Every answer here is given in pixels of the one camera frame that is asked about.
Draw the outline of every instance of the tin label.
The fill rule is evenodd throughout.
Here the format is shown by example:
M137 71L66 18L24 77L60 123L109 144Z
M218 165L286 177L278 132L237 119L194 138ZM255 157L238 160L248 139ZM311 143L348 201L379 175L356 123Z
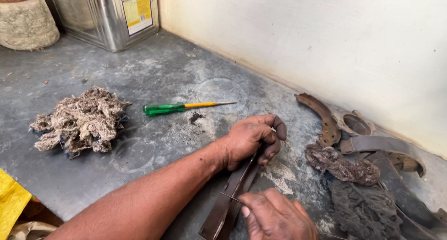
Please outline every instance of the tin label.
M129 36L152 26L151 0L122 0Z

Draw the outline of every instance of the white wall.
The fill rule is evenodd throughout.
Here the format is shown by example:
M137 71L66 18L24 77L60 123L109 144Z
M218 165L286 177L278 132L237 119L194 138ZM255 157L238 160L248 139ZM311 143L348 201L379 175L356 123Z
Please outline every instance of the white wall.
M159 0L162 28L447 157L447 0Z

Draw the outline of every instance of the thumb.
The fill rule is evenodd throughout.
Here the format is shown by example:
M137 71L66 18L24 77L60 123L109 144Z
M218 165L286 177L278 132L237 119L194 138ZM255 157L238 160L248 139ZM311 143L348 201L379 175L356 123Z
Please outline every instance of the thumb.
M247 221L247 230L249 232L250 240L263 240L264 232L261 230L261 226L256 220L256 216L254 213L251 213L250 209L247 206L242 206L241 208L242 214Z

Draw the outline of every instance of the metal tin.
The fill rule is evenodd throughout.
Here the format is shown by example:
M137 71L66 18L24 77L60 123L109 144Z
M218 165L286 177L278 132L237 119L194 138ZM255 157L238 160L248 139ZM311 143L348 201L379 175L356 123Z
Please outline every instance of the metal tin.
M159 30L157 0L46 0L46 2L54 20L63 26L67 34L114 52L128 49ZM138 9L135 13L132 9L137 4ZM148 14L135 15L142 8L145 8L145 11L150 10L152 23L149 26ZM135 29L134 26L137 25L143 29Z

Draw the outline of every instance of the screwdriver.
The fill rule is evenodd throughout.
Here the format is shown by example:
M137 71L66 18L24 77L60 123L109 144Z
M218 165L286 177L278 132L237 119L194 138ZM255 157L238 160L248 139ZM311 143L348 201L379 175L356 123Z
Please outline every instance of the screwdriver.
M142 107L142 111L149 116L155 116L160 113L169 112L182 112L185 108L203 107L203 106L217 106L234 104L237 101L224 101L224 102L206 102L206 103L192 103L185 104L183 102L177 102L176 104L146 104Z

